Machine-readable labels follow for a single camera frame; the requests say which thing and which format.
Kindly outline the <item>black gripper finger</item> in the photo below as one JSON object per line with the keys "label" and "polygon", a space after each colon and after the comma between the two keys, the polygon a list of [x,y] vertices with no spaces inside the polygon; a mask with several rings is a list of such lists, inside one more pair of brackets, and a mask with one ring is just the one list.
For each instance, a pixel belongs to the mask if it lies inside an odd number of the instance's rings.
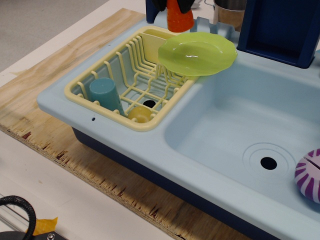
{"label": "black gripper finger", "polygon": [[195,0],[177,0],[180,12],[182,14],[186,14],[188,11],[191,10],[191,7],[194,4],[194,2]]}
{"label": "black gripper finger", "polygon": [[164,11],[167,7],[167,0],[152,0],[152,3],[154,7],[160,12]]}

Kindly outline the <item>dark metal robot base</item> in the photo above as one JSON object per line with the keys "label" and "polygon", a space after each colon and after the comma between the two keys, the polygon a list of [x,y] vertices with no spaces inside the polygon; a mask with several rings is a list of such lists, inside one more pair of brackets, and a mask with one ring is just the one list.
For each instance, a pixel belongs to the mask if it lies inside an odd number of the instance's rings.
{"label": "dark metal robot base", "polygon": [[67,240],[56,232],[28,236],[20,231],[4,231],[0,233],[0,240]]}

